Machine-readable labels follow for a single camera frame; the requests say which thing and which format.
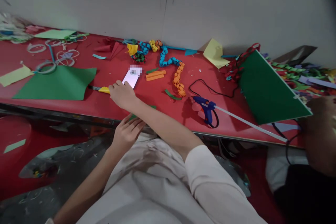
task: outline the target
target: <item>purple paper strip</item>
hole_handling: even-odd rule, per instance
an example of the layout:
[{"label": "purple paper strip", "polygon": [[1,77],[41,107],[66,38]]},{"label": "purple paper strip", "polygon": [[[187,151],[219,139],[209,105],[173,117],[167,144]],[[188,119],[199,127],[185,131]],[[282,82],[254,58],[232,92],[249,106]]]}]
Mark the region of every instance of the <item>purple paper strip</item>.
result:
[{"label": "purple paper strip", "polygon": [[299,82],[309,85],[309,86],[313,85],[313,83],[309,81],[308,77],[303,76],[303,75],[300,76]]},{"label": "purple paper strip", "polygon": [[324,81],[324,80],[315,79],[314,77],[309,77],[308,81],[310,81],[312,83],[315,83],[317,85],[326,86],[328,88],[336,89],[336,84],[331,83],[331,82],[327,82],[327,81]]}]

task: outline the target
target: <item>white shirt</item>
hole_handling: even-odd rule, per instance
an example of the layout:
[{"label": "white shirt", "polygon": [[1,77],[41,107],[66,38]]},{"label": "white shirt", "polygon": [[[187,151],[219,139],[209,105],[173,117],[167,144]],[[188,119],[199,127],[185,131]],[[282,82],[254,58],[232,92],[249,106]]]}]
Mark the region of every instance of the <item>white shirt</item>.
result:
[{"label": "white shirt", "polygon": [[204,145],[181,156],[161,139],[137,141],[78,224],[266,223]]}]

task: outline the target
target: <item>pale sleeve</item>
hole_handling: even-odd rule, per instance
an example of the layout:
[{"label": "pale sleeve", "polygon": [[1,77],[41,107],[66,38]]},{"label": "pale sleeve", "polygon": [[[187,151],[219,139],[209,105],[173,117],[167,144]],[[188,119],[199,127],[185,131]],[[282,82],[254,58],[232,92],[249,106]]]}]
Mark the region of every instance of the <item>pale sleeve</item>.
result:
[{"label": "pale sleeve", "polygon": [[205,145],[190,151],[185,169],[191,194],[214,223],[266,223]]}]

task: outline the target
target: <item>person's arm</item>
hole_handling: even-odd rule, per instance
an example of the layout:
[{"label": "person's arm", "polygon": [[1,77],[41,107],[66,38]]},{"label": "person's arm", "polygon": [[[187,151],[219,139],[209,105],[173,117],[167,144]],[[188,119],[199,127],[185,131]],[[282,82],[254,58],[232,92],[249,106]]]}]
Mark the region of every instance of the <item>person's arm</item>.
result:
[{"label": "person's arm", "polygon": [[186,160],[188,153],[203,142],[189,129],[170,116],[148,106],[135,96],[134,90],[120,80],[109,87],[111,99],[125,109],[145,121],[167,144]]},{"label": "person's arm", "polygon": [[307,103],[313,112],[302,120],[303,141],[309,165],[336,177],[336,97],[324,96]]},{"label": "person's arm", "polygon": [[54,218],[54,224],[74,224],[102,196],[106,183],[120,159],[133,146],[146,125],[139,118],[129,121],[132,114],[117,126],[111,146],[90,175],[70,196]]}]

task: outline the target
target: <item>green cardboard sheet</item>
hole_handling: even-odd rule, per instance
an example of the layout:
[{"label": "green cardboard sheet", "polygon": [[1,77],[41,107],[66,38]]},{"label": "green cardboard sheet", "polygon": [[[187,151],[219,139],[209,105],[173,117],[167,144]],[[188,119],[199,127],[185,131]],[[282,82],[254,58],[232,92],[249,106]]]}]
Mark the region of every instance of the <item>green cardboard sheet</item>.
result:
[{"label": "green cardboard sheet", "polygon": [[83,100],[96,72],[96,68],[57,66],[51,73],[35,74],[13,99]]},{"label": "green cardboard sheet", "polygon": [[259,125],[312,115],[258,51],[241,67],[239,85]]},{"label": "green cardboard sheet", "polygon": [[71,34],[75,33],[73,30],[49,30],[42,33],[36,34],[34,37],[45,38],[45,39],[65,39]]}]

